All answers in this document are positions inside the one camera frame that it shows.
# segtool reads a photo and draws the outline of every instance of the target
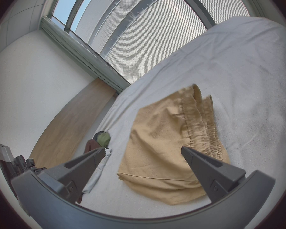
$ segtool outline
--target sky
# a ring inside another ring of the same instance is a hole
[[[75,32],[77,25],[82,17],[85,9],[87,8],[89,2],[91,0],[84,0],[81,4],[75,18],[73,24],[71,26],[71,30]],[[53,15],[59,19],[63,24],[66,24],[69,14],[72,10],[73,5],[75,4],[76,0],[58,0],[57,5],[55,7]]]

